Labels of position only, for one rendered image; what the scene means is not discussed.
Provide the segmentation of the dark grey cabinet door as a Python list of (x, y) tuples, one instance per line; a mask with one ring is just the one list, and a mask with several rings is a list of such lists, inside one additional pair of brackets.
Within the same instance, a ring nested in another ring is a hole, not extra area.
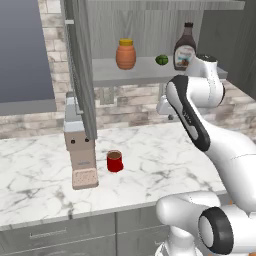
[(207, 10), (198, 52), (214, 56), (227, 80), (256, 100), (256, 0), (243, 10)]

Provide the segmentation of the orange honey bottle yellow cap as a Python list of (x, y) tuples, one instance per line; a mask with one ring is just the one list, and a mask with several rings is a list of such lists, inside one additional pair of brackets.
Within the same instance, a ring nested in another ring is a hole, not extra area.
[(122, 70), (130, 70), (136, 63), (136, 51), (133, 40), (129, 38), (121, 38), (119, 46), (116, 50), (116, 63)]

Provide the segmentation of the grey wood cabinet door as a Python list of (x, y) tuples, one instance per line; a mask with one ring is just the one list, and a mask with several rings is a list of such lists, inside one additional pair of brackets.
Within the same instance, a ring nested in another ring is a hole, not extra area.
[(97, 138), (88, 0), (61, 0), (72, 89), (88, 139)]

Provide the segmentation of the narrow grey drawer front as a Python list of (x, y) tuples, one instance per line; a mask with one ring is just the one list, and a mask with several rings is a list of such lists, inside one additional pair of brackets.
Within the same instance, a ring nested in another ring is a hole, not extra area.
[(140, 229), (162, 226), (156, 216), (154, 206), (125, 210), (116, 213), (116, 231), (131, 232)]
[(117, 256), (154, 256), (158, 246), (165, 241), (168, 233), (168, 226), (118, 233)]

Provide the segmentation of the brown syrup bottle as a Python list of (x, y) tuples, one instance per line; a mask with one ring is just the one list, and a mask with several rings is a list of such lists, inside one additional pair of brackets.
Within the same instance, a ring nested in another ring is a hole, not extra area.
[(196, 54), (196, 43), (192, 29), (193, 23), (186, 22), (183, 34), (174, 47), (173, 65), (175, 70), (185, 71), (192, 57)]

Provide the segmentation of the grey blue window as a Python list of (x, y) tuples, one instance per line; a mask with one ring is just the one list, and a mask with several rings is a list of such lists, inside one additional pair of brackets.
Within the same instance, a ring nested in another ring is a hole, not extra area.
[(55, 112), (37, 0), (0, 0), (0, 116)]

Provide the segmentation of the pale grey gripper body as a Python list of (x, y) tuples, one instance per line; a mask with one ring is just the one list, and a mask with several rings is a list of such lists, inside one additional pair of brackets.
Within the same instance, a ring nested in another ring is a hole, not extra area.
[(159, 115), (175, 115), (176, 112), (169, 104), (165, 95), (163, 95), (156, 106), (156, 111)]

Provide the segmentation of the green round fruit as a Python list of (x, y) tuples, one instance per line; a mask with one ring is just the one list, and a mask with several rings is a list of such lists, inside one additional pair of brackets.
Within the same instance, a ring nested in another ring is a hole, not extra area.
[(166, 65), (168, 63), (169, 59), (168, 59), (167, 55), (162, 54), (162, 55), (157, 56), (155, 58), (155, 61), (158, 65)]

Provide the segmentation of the wide grey drawer front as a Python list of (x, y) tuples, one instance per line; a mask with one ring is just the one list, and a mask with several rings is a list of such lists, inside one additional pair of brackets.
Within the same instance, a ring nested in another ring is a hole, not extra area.
[(0, 256), (116, 256), (116, 241), (114, 235), (108, 235)]
[[(67, 233), (40, 239), (30, 239), (29, 234), (39, 234), (62, 230)], [(44, 246), (57, 245), (82, 239), (112, 235), (115, 233), (115, 215), (113, 213), (89, 216), (79, 219), (0, 231), (0, 244), (5, 253), (24, 251)]]

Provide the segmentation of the grey wood wall cabinet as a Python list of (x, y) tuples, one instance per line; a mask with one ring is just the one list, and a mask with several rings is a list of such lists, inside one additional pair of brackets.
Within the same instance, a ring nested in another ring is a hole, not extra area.
[[(93, 84), (96, 87), (162, 83), (178, 72), (172, 64), (156, 64), (159, 54), (173, 54), (186, 22), (199, 39), (204, 12), (243, 10), (241, 0), (88, 0)], [(125, 71), (117, 67), (120, 38), (134, 40), (137, 61)]]

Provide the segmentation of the red mug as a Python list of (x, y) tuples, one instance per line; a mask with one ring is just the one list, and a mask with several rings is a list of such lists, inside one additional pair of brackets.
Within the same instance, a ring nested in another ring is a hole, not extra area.
[(110, 172), (119, 172), (123, 169), (122, 153), (118, 150), (110, 150), (107, 153), (107, 169)]

